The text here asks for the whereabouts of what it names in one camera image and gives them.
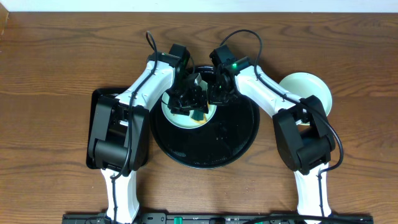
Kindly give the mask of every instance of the wooden table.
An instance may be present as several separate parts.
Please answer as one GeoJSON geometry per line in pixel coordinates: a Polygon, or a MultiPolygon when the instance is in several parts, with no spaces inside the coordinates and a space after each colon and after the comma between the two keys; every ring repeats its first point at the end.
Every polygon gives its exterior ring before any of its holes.
{"type": "MultiPolygon", "coordinates": [[[[398,16],[275,13],[11,13],[0,42],[0,222],[60,223],[64,213],[108,207],[101,172],[85,165],[91,93],[137,79],[152,53],[146,30],[160,50],[183,44],[209,64],[242,28],[264,39],[260,64],[270,77],[310,72],[332,90],[329,119],[345,159],[328,174],[330,207],[397,223],[398,16]]],[[[228,44],[239,56],[258,51],[250,34],[228,44]]],[[[337,158],[335,150],[331,163],[337,158]]],[[[263,215],[297,206],[264,112],[254,144],[226,167],[184,167],[153,138],[149,159],[137,180],[145,208],[263,215]]]]}

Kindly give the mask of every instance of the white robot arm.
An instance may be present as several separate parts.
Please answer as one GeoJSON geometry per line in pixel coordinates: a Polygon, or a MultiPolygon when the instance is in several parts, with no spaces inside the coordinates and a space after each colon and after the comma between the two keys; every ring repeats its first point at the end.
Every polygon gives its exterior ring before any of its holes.
{"type": "MultiPolygon", "coordinates": [[[[274,89],[279,90],[281,93],[295,101],[300,101],[302,97],[297,96],[293,93],[282,88],[274,80],[270,79],[259,66],[257,66],[257,72],[261,79],[273,86],[274,89]]],[[[295,104],[282,99],[279,95],[274,93],[264,84],[262,84],[257,76],[254,74],[254,67],[249,66],[240,71],[235,77],[236,88],[240,94],[245,95],[256,102],[269,116],[273,117],[280,110],[289,109],[295,104]]],[[[320,164],[312,168],[307,175],[303,175],[300,171],[295,171],[294,176],[297,184],[298,192],[298,205],[297,210],[301,215],[314,215],[321,216],[320,209],[320,194],[318,186],[318,172],[322,169],[326,169],[328,163],[320,164]]],[[[328,205],[327,192],[326,192],[326,172],[322,173],[322,198],[323,198],[323,211],[324,215],[328,216],[331,214],[331,209],[328,205]]],[[[319,223],[317,221],[307,221],[309,224],[319,223]]]]}
{"type": "MultiPolygon", "coordinates": [[[[119,100],[120,105],[125,107],[129,106],[129,101],[132,91],[134,91],[138,84],[144,81],[145,77],[150,75],[150,71],[154,67],[154,61],[150,60],[147,63],[147,67],[144,73],[137,79],[136,82],[125,92],[119,94],[116,99],[119,100]]],[[[174,82],[175,68],[170,66],[166,62],[157,62],[157,68],[155,73],[149,77],[149,79],[141,86],[140,90],[137,92],[135,99],[132,101],[132,106],[141,106],[147,110],[151,110],[155,105],[161,94],[164,91],[171,88],[174,82]]],[[[119,123],[127,127],[127,120],[120,120],[119,123]]],[[[135,123],[132,124],[133,129],[137,129],[135,123]]],[[[138,210],[139,202],[136,195],[136,172],[132,170],[130,174],[125,176],[120,176],[120,178],[115,180],[116,185],[116,205],[118,207],[116,221],[118,223],[132,223],[135,219],[138,210]]],[[[106,212],[106,216],[114,217],[114,203],[113,203],[113,186],[110,177],[116,176],[118,171],[111,168],[106,168],[102,170],[106,182],[106,190],[108,191],[108,201],[109,207],[106,212]]]]}

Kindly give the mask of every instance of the wire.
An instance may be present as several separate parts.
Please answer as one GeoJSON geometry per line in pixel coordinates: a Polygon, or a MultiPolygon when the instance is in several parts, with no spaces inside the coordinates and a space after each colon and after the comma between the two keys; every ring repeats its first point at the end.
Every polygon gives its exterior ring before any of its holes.
{"type": "Polygon", "coordinates": [[[267,82],[265,82],[265,81],[261,78],[261,76],[260,76],[260,75],[258,74],[258,72],[257,72],[257,66],[258,66],[259,59],[260,59],[261,52],[262,52],[262,39],[261,39],[261,37],[260,37],[259,34],[257,34],[256,32],[254,32],[254,31],[252,31],[252,30],[248,30],[248,29],[237,30],[237,31],[232,32],[232,33],[231,33],[230,35],[228,35],[227,37],[225,37],[224,40],[220,43],[220,46],[223,45],[232,35],[234,35],[234,34],[236,34],[236,33],[238,33],[238,32],[249,32],[249,33],[251,33],[251,34],[254,34],[254,35],[259,39],[259,42],[260,42],[260,50],[259,50],[259,53],[258,53],[258,55],[257,55],[256,60],[254,61],[254,73],[256,74],[257,79],[260,80],[260,82],[261,82],[262,84],[264,84],[266,87],[268,87],[270,90],[272,90],[272,91],[275,92],[277,95],[279,95],[280,97],[282,97],[282,99],[287,100],[287,101],[289,101],[289,102],[291,102],[291,103],[293,103],[293,104],[295,104],[295,105],[299,105],[299,106],[302,107],[303,109],[305,109],[305,110],[307,110],[308,112],[310,112],[312,115],[315,115],[325,126],[327,126],[327,127],[329,128],[329,130],[332,132],[334,138],[336,139],[336,142],[337,142],[337,145],[338,145],[338,148],[339,148],[339,151],[340,151],[340,157],[339,157],[339,159],[338,159],[338,162],[337,162],[335,165],[333,165],[333,166],[331,166],[331,167],[328,167],[328,168],[326,168],[326,169],[320,170],[320,171],[318,172],[318,184],[319,184],[319,192],[320,192],[320,194],[319,194],[319,198],[320,198],[320,208],[321,208],[322,216],[324,217],[325,214],[324,214],[324,211],[323,211],[322,183],[321,183],[322,175],[321,175],[321,174],[324,173],[324,172],[328,172],[328,171],[334,170],[334,169],[336,169],[337,167],[339,167],[339,166],[341,165],[341,163],[343,162],[343,158],[344,158],[343,143],[341,143],[341,140],[340,140],[340,138],[338,137],[337,132],[333,129],[333,127],[329,124],[329,122],[328,122],[317,110],[314,110],[314,109],[308,107],[307,105],[305,105],[305,104],[303,104],[303,103],[301,103],[301,102],[297,102],[297,101],[295,101],[295,100],[292,100],[292,99],[288,98],[287,95],[286,95],[285,93],[281,93],[280,91],[276,90],[273,86],[271,86],[270,84],[268,84],[267,82]]]}
{"type": "Polygon", "coordinates": [[[131,92],[131,96],[130,96],[130,100],[129,100],[129,117],[128,117],[128,143],[127,143],[127,154],[126,154],[126,158],[124,159],[124,164],[120,170],[120,172],[116,175],[116,176],[111,176],[111,180],[112,180],[112,195],[113,195],[113,205],[114,205],[114,218],[113,218],[113,223],[116,223],[116,214],[118,211],[118,206],[116,205],[116,180],[122,176],[123,173],[125,173],[126,169],[128,169],[128,164],[130,161],[130,156],[131,156],[131,152],[132,152],[132,102],[134,97],[137,95],[138,90],[145,84],[146,81],[148,81],[148,79],[155,73],[156,71],[156,67],[157,67],[157,48],[156,48],[156,43],[154,40],[154,37],[152,36],[151,32],[147,31],[146,32],[146,39],[150,45],[150,47],[152,47],[152,49],[154,49],[154,54],[155,54],[155,62],[154,62],[154,67],[153,69],[150,71],[150,73],[148,74],[148,76],[145,77],[145,79],[140,82],[140,84],[138,84],[137,88],[131,92]]]}
{"type": "Polygon", "coordinates": [[[118,205],[116,203],[116,180],[112,180],[112,198],[113,198],[113,223],[116,223],[116,215],[118,214],[118,205]]]}
{"type": "Polygon", "coordinates": [[[317,217],[312,215],[270,215],[267,217],[256,218],[243,224],[256,224],[260,222],[267,222],[273,220],[313,220],[313,221],[321,221],[327,223],[340,223],[340,224],[365,224],[366,222],[359,222],[359,221],[351,221],[345,220],[342,218],[332,218],[332,217],[317,217]]]}
{"type": "MultiPolygon", "coordinates": [[[[168,103],[166,103],[165,101],[163,101],[163,99],[160,99],[161,100],[161,102],[163,103],[163,104],[165,104],[166,106],[169,106],[169,104],[168,103]]],[[[176,107],[176,106],[170,106],[171,108],[174,108],[174,109],[180,109],[179,107],[176,107]]]]}
{"type": "Polygon", "coordinates": [[[91,221],[94,220],[94,219],[97,220],[99,218],[103,219],[104,217],[89,217],[89,218],[86,218],[85,224],[87,224],[87,221],[90,221],[90,224],[93,224],[91,221]]]}

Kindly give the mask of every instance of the black plate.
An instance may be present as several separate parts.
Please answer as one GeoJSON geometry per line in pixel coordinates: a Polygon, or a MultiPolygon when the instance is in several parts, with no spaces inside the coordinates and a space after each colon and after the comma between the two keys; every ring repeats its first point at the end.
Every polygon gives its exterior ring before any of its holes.
{"type": "MultiPolygon", "coordinates": [[[[202,79],[215,81],[213,67],[197,67],[202,79]]],[[[174,126],[164,116],[159,100],[150,112],[150,127],[159,147],[175,161],[194,168],[211,169],[241,157],[259,128],[259,107],[245,96],[228,106],[218,106],[205,125],[195,129],[174,126]]]]}

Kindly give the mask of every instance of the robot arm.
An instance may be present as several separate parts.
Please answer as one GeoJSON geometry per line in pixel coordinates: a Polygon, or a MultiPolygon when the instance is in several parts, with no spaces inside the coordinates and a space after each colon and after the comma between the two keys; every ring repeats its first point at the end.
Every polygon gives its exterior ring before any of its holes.
{"type": "MultiPolygon", "coordinates": [[[[257,72],[261,76],[263,80],[265,80],[268,84],[271,84],[276,90],[279,90],[283,94],[286,94],[290,99],[299,101],[301,99],[300,96],[297,96],[293,93],[288,92],[283,89],[279,84],[271,80],[266,74],[261,70],[260,67],[257,67],[257,72]]],[[[286,110],[295,106],[295,104],[283,100],[279,95],[275,94],[272,90],[262,84],[257,76],[254,74],[254,67],[249,66],[240,71],[239,75],[235,77],[236,88],[240,92],[240,94],[245,95],[256,102],[269,116],[274,117],[280,110],[286,110]]],[[[301,119],[295,121],[295,124],[300,124],[302,122],[301,119]]],[[[285,128],[287,131],[294,130],[294,127],[285,128]]],[[[281,157],[285,157],[283,154],[285,153],[284,142],[278,143],[278,150],[281,154],[281,157]]],[[[319,170],[326,169],[328,167],[328,163],[321,163],[320,165],[309,170],[309,173],[303,175],[300,171],[295,170],[294,176],[297,184],[297,192],[298,192],[298,213],[301,215],[314,215],[321,216],[320,209],[320,198],[319,198],[319,185],[318,185],[318,172],[319,170]]],[[[323,194],[323,211],[325,216],[331,214],[330,207],[328,206],[327,201],[327,193],[326,193],[326,173],[322,174],[322,194],[323,194]]],[[[308,224],[316,224],[319,222],[316,221],[307,221],[308,224]]]]}
{"type": "MultiPolygon", "coordinates": [[[[109,207],[106,216],[113,219],[116,201],[116,221],[132,223],[138,210],[139,202],[136,196],[136,171],[146,161],[149,135],[149,111],[153,108],[161,94],[169,91],[170,99],[182,105],[177,112],[184,113],[192,109],[203,109],[200,105],[184,99],[184,94],[190,93],[186,88],[182,93],[179,84],[186,79],[185,67],[190,57],[186,47],[174,44],[168,54],[158,53],[155,72],[154,54],[148,58],[146,69],[137,81],[125,92],[120,94],[100,93],[95,106],[94,118],[91,121],[90,140],[88,143],[87,166],[92,169],[102,169],[108,192],[109,207]],[[136,95],[132,101],[132,139],[128,137],[128,108],[132,92],[136,95]],[[131,142],[132,154],[128,168],[114,185],[110,179],[121,172],[124,164],[127,145],[131,142]]],[[[189,80],[195,81],[192,75],[189,80]]]]}
{"type": "MultiPolygon", "coordinates": [[[[303,99],[290,93],[269,78],[258,66],[259,77],[257,77],[250,60],[247,57],[236,60],[225,45],[215,49],[210,58],[218,68],[215,85],[217,88],[211,88],[213,93],[208,93],[210,103],[216,101],[222,105],[223,100],[224,103],[228,103],[233,99],[226,95],[242,94],[256,102],[272,117],[278,152],[287,167],[294,171],[299,214],[322,216],[318,172],[328,167],[330,152],[335,148],[334,139],[331,132],[316,116],[312,116],[294,103],[285,101],[274,91],[279,91],[282,95],[317,110],[327,120],[320,100],[315,96],[303,99]],[[274,90],[266,87],[258,78],[264,80],[274,90]],[[310,122],[310,127],[300,132],[297,125],[301,122],[310,122]]],[[[323,212],[324,216],[328,216],[331,210],[327,202],[325,172],[322,174],[321,185],[323,212]]],[[[319,222],[308,220],[307,223],[319,222]]]]}

